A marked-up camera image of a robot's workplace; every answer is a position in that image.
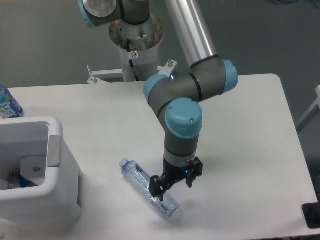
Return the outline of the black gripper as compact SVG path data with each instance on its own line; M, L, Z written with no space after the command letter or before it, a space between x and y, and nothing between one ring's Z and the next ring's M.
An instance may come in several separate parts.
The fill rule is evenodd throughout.
M175 184L186 180L189 188L193 186L193 182L197 177L203 174L203 163L198 157L189 160L186 166L174 166L165 158L163 160L162 176L153 175L149 182L149 192L161 202L164 200L164 194Z

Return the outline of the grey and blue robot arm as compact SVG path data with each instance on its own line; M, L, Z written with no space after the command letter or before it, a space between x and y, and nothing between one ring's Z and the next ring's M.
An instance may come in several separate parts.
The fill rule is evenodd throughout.
M148 0L80 0L81 13L91 27L109 24L109 36L119 50L123 79L144 82L143 93L164 129L163 174L151 177L149 191L160 200L174 184L191 187L203 173L196 157L203 125L200 102L233 90L238 72L220 59L199 4L168 0L166 6L190 71L171 78L171 69L158 71L162 22L151 14Z

